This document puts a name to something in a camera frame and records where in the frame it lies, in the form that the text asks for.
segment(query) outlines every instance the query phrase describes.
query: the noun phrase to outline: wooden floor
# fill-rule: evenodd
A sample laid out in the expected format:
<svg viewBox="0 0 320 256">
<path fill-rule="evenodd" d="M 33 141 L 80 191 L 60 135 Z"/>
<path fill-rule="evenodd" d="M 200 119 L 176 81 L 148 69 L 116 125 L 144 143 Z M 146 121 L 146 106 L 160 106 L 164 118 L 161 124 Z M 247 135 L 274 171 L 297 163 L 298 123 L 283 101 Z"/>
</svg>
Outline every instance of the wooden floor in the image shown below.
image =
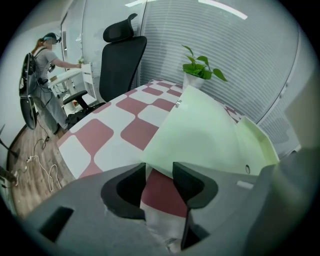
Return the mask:
<svg viewBox="0 0 320 256">
<path fill-rule="evenodd" d="M 38 116 L 39 123 L 49 133 L 50 139 L 46 143 L 46 147 L 42 150 L 43 140 L 40 141 L 35 148 L 34 155 L 39 156 L 42 166 L 49 172 L 52 165 L 58 167 L 58 179 L 61 186 L 65 186 L 75 180 L 63 160 L 57 141 L 64 135 L 65 131 L 60 130 L 56 135 L 51 134 L 44 122 Z M 12 186 L 12 197 L 15 205 L 16 213 L 19 217 L 25 218 L 40 203 L 58 191 L 59 184 L 56 179 L 56 168 L 52 168 L 53 172 L 53 192 L 49 190 L 48 175 L 41 169 L 39 162 L 34 158 L 33 162 L 27 164 L 27 158 L 33 155 L 34 146 L 37 140 L 46 138 L 45 131 L 37 124 L 35 130 L 29 128 L 24 129 L 17 141 L 12 146 L 13 151 L 20 149 L 19 159 L 14 164 L 14 157 L 10 155 L 8 161 L 8 171 L 18 171 L 18 185 Z"/>
</svg>

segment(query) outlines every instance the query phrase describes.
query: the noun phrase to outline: woman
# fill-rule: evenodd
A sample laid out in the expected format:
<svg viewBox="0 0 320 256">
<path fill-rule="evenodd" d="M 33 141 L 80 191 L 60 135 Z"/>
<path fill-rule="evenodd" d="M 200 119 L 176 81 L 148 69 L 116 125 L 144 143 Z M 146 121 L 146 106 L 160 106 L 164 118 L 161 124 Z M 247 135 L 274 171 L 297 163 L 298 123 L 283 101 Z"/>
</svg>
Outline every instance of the woman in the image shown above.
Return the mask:
<svg viewBox="0 0 320 256">
<path fill-rule="evenodd" d="M 81 68 L 81 64 L 70 64 L 58 59 L 57 55 L 52 51 L 54 45 L 57 44 L 57 38 L 54 33 L 48 33 L 36 42 L 35 48 L 31 51 L 36 61 L 36 77 L 43 81 L 48 79 L 48 69 L 50 63 L 61 68 Z M 67 129 L 66 113 L 61 108 L 58 99 L 48 88 L 48 82 L 39 83 L 36 89 L 31 93 L 39 115 L 44 120 L 47 127 L 55 135 L 59 130 L 59 125 L 63 129 Z"/>
</svg>

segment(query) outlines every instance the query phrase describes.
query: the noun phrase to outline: green leaf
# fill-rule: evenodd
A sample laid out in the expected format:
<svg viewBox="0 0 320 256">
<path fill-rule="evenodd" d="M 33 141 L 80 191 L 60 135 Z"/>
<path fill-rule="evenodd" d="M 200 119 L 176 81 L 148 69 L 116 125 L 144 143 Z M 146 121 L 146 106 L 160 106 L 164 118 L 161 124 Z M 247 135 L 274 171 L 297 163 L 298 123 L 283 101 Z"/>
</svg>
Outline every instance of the green leaf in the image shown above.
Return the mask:
<svg viewBox="0 0 320 256">
<path fill-rule="evenodd" d="M 188 55 L 186 55 L 187 57 L 188 57 L 188 59 L 193 63 L 193 62 L 196 62 L 196 60 L 194 59 L 194 58 L 192 58 L 191 56 L 188 56 Z"/>
<path fill-rule="evenodd" d="M 221 70 L 218 68 L 213 69 L 213 74 L 221 79 L 222 81 L 228 82 L 228 80 L 225 78 L 224 74 L 222 74 Z"/>
<path fill-rule="evenodd" d="M 190 47 L 188 47 L 188 46 L 186 46 L 186 45 L 183 45 L 183 44 L 182 44 L 182 46 L 185 47 L 185 48 L 187 48 L 187 49 L 190 51 L 190 53 L 192 54 L 192 56 L 194 56 L 194 53 L 193 53 L 193 51 L 190 49 Z"/>
<path fill-rule="evenodd" d="M 196 68 L 196 69 L 199 69 L 199 70 L 204 70 L 204 69 L 205 69 L 205 66 L 204 66 L 204 65 L 201 65 L 201 64 L 198 64 L 198 63 L 196 63 L 196 64 L 195 64 L 195 68 Z"/>
<path fill-rule="evenodd" d="M 187 73 L 187 74 L 189 74 L 189 75 L 195 76 L 195 77 L 197 77 L 197 78 L 199 78 L 199 77 L 200 77 L 200 75 L 195 74 L 195 73 L 189 73 L 189 72 L 186 72 L 186 73 Z"/>
<path fill-rule="evenodd" d="M 208 61 L 208 58 L 207 58 L 206 56 L 199 56 L 199 57 L 196 58 L 196 59 L 199 60 L 199 61 L 204 62 L 204 63 L 208 66 L 208 68 L 209 68 L 209 70 L 210 70 L 209 61 Z"/>
<path fill-rule="evenodd" d="M 209 80 L 209 79 L 211 79 L 211 76 L 212 76 L 212 72 L 211 71 L 204 70 L 201 78 Z"/>
<path fill-rule="evenodd" d="M 199 75 L 201 71 L 202 71 L 201 69 L 196 69 L 193 73 Z"/>
<path fill-rule="evenodd" d="M 183 64 L 182 68 L 183 68 L 184 72 L 186 72 L 186 70 L 188 70 L 188 71 L 194 71 L 195 70 L 194 65 L 192 65 L 191 63 Z"/>
</svg>

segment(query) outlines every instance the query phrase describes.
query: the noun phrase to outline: ceiling light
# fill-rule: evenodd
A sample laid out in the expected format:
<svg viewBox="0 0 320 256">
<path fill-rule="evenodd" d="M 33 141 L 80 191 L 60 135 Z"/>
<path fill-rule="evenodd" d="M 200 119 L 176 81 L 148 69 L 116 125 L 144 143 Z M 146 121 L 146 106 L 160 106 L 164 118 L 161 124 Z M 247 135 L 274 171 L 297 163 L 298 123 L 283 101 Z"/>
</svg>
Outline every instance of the ceiling light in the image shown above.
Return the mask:
<svg viewBox="0 0 320 256">
<path fill-rule="evenodd" d="M 207 5 L 210 5 L 210 6 L 214 6 L 214 7 L 217 7 L 217 8 L 220 8 L 222 10 L 225 10 L 231 14 L 234 14 L 236 16 L 238 16 L 239 18 L 245 20 L 246 18 L 248 18 L 247 15 L 245 15 L 244 13 L 236 10 L 236 9 L 233 9 L 232 7 L 228 6 L 228 5 L 225 5 L 221 2 L 217 2 L 217 1 L 213 1 L 213 0 L 198 0 L 199 3 L 202 3 L 202 4 L 207 4 Z"/>
<path fill-rule="evenodd" d="M 152 2 L 152 1 L 155 1 L 155 0 L 136 0 L 134 2 L 130 2 L 130 3 L 125 4 L 125 6 L 132 7 L 132 6 L 136 6 L 138 4 L 142 4 L 142 3 L 145 3 L 145 2 Z"/>
</svg>

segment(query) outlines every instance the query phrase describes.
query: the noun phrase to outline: white flower pot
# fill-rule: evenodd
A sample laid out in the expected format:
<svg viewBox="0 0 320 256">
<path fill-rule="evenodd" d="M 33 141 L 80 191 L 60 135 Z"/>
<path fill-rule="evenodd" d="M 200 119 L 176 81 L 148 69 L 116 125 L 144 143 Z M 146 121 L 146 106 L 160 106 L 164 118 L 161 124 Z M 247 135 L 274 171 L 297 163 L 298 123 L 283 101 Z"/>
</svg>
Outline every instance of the white flower pot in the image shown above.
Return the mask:
<svg viewBox="0 0 320 256">
<path fill-rule="evenodd" d="M 197 89 L 200 89 L 204 82 L 205 79 L 196 77 L 192 74 L 184 73 L 182 91 L 184 91 L 187 88 L 187 86 L 193 86 Z"/>
</svg>

